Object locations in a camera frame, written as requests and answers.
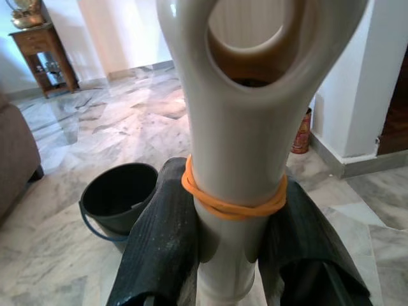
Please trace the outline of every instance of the marble floor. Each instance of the marble floor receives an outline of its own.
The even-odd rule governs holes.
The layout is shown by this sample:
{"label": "marble floor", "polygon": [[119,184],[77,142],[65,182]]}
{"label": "marble floor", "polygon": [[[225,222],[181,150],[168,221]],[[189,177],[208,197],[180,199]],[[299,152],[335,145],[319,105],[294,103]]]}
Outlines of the marble floor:
{"label": "marble floor", "polygon": [[[78,199],[99,173],[187,156],[190,138],[174,69],[136,69],[109,86],[15,101],[37,141],[45,177],[0,227],[0,305],[100,306],[121,254],[84,226]],[[311,150],[288,172],[337,230],[375,306],[408,300],[408,168],[339,180]],[[239,305],[264,305],[259,278]]]}

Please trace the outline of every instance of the orange rubber band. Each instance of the orange rubber band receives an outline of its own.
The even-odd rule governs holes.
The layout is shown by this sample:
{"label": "orange rubber band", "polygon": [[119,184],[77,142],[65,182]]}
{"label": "orange rubber band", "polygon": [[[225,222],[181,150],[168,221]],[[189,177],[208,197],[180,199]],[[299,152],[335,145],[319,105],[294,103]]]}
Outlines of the orange rubber band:
{"label": "orange rubber band", "polygon": [[187,158],[186,171],[182,176],[181,183],[184,189],[197,198],[211,214],[224,220],[238,221],[250,217],[266,217],[280,210],[286,204],[288,178],[284,174],[275,196],[265,204],[253,208],[221,201],[200,190],[194,180],[191,156]]}

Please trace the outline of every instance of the sofa leg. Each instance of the sofa leg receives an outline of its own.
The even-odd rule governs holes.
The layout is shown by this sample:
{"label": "sofa leg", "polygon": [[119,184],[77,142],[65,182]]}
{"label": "sofa leg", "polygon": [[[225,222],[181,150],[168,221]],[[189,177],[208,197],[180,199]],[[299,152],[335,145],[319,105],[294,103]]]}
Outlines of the sofa leg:
{"label": "sofa leg", "polygon": [[41,180],[43,176],[44,176],[43,167],[41,167],[41,165],[39,165],[37,167],[36,171],[34,171],[33,175],[31,175],[31,178],[29,179],[29,182],[35,182],[36,180]]}

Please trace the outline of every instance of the black bucket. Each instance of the black bucket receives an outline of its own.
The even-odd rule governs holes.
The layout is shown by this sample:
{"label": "black bucket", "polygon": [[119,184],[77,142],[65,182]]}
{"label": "black bucket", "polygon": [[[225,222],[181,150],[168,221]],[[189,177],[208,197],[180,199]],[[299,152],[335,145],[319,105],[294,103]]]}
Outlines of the black bucket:
{"label": "black bucket", "polygon": [[[133,224],[154,195],[156,181],[156,169],[143,163],[123,164],[102,173],[85,188],[79,201],[84,223],[123,251]],[[95,230],[86,215],[106,235]]]}

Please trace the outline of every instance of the bucket handle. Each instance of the bucket handle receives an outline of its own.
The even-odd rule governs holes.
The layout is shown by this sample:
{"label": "bucket handle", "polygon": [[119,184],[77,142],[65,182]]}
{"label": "bucket handle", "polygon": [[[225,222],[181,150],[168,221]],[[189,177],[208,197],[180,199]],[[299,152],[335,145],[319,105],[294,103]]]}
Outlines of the bucket handle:
{"label": "bucket handle", "polygon": [[103,234],[101,234],[100,232],[98,232],[89,222],[88,218],[87,218],[87,214],[85,213],[85,207],[84,204],[82,203],[82,201],[79,201],[79,209],[81,211],[81,216],[82,216],[82,220],[84,220],[85,225],[89,228],[89,230],[91,232],[93,232],[96,236],[98,236],[99,238],[105,239],[107,241],[111,241],[111,242],[125,242],[128,240],[128,237],[117,237],[117,238],[113,238],[113,237],[108,237],[105,236]]}

